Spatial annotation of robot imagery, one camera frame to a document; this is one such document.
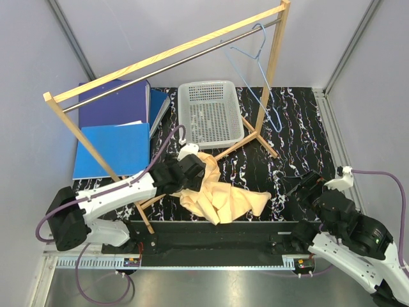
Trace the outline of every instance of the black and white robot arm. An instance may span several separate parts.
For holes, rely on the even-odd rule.
[[[135,182],[140,174],[97,189],[79,191],[61,189],[48,212],[73,201],[70,206],[48,219],[57,250],[66,251],[87,243],[110,244],[120,247],[128,243],[133,229],[123,221],[100,219],[104,214],[139,200],[148,200],[182,189],[200,191],[205,175],[205,163],[197,157],[199,147],[187,144],[178,158],[167,157],[156,163]]]
[[[308,221],[298,222],[287,246],[328,260],[368,291],[378,306],[409,306],[408,266],[400,266],[392,235],[381,222],[357,212],[341,192],[353,185],[351,168],[339,168],[338,174],[326,182],[310,172],[287,193],[322,222],[322,231]]]

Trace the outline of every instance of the crumpled cloth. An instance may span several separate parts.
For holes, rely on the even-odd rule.
[[[172,194],[180,198],[183,207],[214,225],[231,223],[249,210],[254,216],[260,216],[271,198],[270,193],[251,192],[219,182],[220,170],[216,159],[203,152],[197,156],[206,163],[200,192],[185,189]]]

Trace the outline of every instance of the marble pattern surface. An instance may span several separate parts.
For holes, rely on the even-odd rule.
[[[260,97],[262,88],[252,88]],[[165,114],[158,130],[151,139],[151,156],[155,156],[163,141],[177,126],[178,97],[176,88],[161,88],[171,98],[171,106]],[[258,103],[248,88],[237,88],[242,115],[254,126],[258,114]],[[310,170],[321,173],[326,179],[334,176],[335,169],[331,159],[320,112],[311,88],[272,88],[274,101],[270,98],[267,111],[272,114],[274,104],[281,117],[282,131],[276,133],[270,122],[265,119],[262,135],[273,147],[279,157],[273,159],[261,144],[254,140],[219,161],[220,181],[231,183],[250,191],[268,191],[272,198],[268,201],[261,216],[252,212],[242,216],[241,221],[298,221],[314,220],[316,217],[296,205],[290,205],[284,194],[282,177],[295,177]],[[178,134],[166,147],[166,153],[177,154],[180,148]],[[217,155],[223,149],[205,150]],[[94,189],[111,182],[109,178],[79,180],[74,190]],[[149,220],[153,221],[198,221],[204,220],[179,204],[178,198],[166,196],[145,210]],[[141,217],[133,204],[117,209],[104,216],[106,219],[140,220]]]

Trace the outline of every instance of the wooden clothes rack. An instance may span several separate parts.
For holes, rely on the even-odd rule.
[[[220,37],[222,35],[225,35],[229,32],[232,32],[234,30],[240,29],[244,26],[248,26],[249,24],[253,24],[261,19],[264,19],[266,17],[278,14],[277,19],[273,22],[269,22],[268,24],[265,24],[264,27],[267,28],[269,26],[272,26],[275,24],[275,30],[274,30],[274,39],[272,43],[272,48],[270,51],[270,58],[268,60],[268,68],[267,68],[267,81],[269,84],[272,84],[273,79],[274,79],[274,74],[275,74],[275,69],[277,67],[277,61],[279,57],[279,52],[281,49],[281,43],[282,43],[282,38],[284,36],[284,29],[286,27],[286,22],[287,22],[287,17],[288,17],[288,12],[289,12],[289,6],[290,6],[290,1],[288,0],[281,0],[281,3],[279,6],[276,8],[272,8],[270,10],[267,10],[263,13],[257,14],[255,16],[249,17],[247,19],[244,19],[240,22],[236,22],[235,24],[232,24],[230,26],[224,27],[220,30],[214,31],[210,34],[201,36],[199,38],[196,38],[195,40],[191,40],[190,42],[183,43],[177,47],[174,47],[172,49],[169,49],[167,51],[161,52],[160,54],[157,54],[155,56],[152,56],[148,59],[144,59],[143,61],[140,61],[138,63],[135,63],[133,65],[130,65],[128,67],[122,68],[120,70],[117,70],[116,72],[112,72],[110,74],[107,74],[101,78],[98,78],[94,81],[88,82],[86,84],[83,84],[81,86],[78,86],[76,88],[73,88],[72,90],[66,91],[64,93],[61,93],[56,96],[52,96],[50,92],[44,93],[43,97],[46,103],[51,107],[52,110],[60,117],[60,119],[65,123],[65,125],[71,130],[71,132],[77,137],[77,139],[84,145],[84,147],[90,152],[90,154],[98,161],[98,163],[103,167],[106,172],[112,177],[114,181],[119,181],[120,178],[115,174],[115,172],[112,170],[112,168],[106,163],[104,158],[98,153],[98,151],[94,148],[94,146],[89,142],[89,140],[85,137],[85,135],[81,132],[80,128],[68,117],[67,113],[70,111],[73,111],[75,109],[78,109],[82,106],[85,106],[86,104],[89,104],[91,102],[94,102],[98,100],[99,98],[102,98],[106,95],[112,94],[118,90],[121,90],[122,88],[125,88],[127,86],[130,86],[132,84],[135,84],[139,81],[145,80],[149,77],[152,77],[153,75],[157,75],[163,71],[169,70],[175,66],[178,66],[182,63],[186,63],[194,58],[198,58],[206,53],[209,53],[213,50],[216,50],[218,48],[221,48],[229,43],[235,42],[243,37],[249,36],[257,31],[259,31],[261,28],[256,28],[251,31],[248,31],[242,35],[236,36],[230,40],[227,40],[225,42],[222,42],[216,46],[210,47],[209,49],[205,51],[201,51],[197,54],[194,54],[192,56],[189,56],[181,61],[177,61],[171,65],[168,65],[166,67],[163,67],[159,70],[156,70],[155,72],[152,72],[148,75],[144,75],[141,78],[132,80],[128,83],[122,84],[121,86],[118,86],[117,88],[111,89],[109,91],[106,91],[105,93],[99,94],[98,96],[95,96],[93,98],[87,99],[85,101],[79,102],[78,104],[68,107],[66,109],[62,109],[59,105],[60,102],[67,100],[69,98],[72,98],[74,96],[77,96],[81,93],[84,93],[85,91],[88,91],[90,89],[96,88],[97,86],[101,86],[109,81],[112,81],[114,79],[123,77],[124,75],[127,75],[131,72],[135,72],[136,70],[139,70],[143,67],[147,67],[151,64],[154,64],[158,61],[161,61],[163,59],[166,59],[170,56],[173,56],[175,54],[178,54],[182,51],[185,51],[187,49],[190,49],[192,47],[195,47],[197,45],[200,45],[201,43],[205,43],[209,40],[212,40],[214,38]],[[270,93],[270,88],[268,86],[264,86],[263,88],[263,93],[261,95],[261,103],[266,107],[268,98],[269,98],[269,93]],[[258,116],[257,116],[257,122],[256,126],[253,127],[245,118],[242,118],[244,126],[249,130],[249,135],[245,138],[243,138],[241,141],[237,142],[235,145],[232,147],[226,149],[219,155],[217,155],[215,158],[216,160],[220,160],[221,158],[225,157],[226,155],[230,154],[231,152],[234,152],[236,149],[240,148],[241,146],[247,144],[248,142],[257,139],[265,148],[268,152],[270,152],[271,156],[273,158],[277,158],[277,152],[271,146],[263,139],[261,136],[261,128],[263,126],[263,120],[264,120],[265,112],[263,108],[260,106],[259,111],[258,111]],[[136,208],[139,211],[145,225],[148,227],[148,230],[150,233],[155,233],[153,231],[153,228],[151,224],[148,221],[148,218],[146,217],[146,214],[144,213],[144,209],[148,208],[150,205],[158,201],[164,197],[162,196],[157,196],[155,198],[152,198],[146,202],[143,201],[137,201],[135,202]]]

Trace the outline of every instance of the plastic basket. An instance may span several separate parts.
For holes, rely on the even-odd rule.
[[[178,88],[179,124],[200,149],[225,148],[243,139],[235,85],[230,81],[186,83]]]

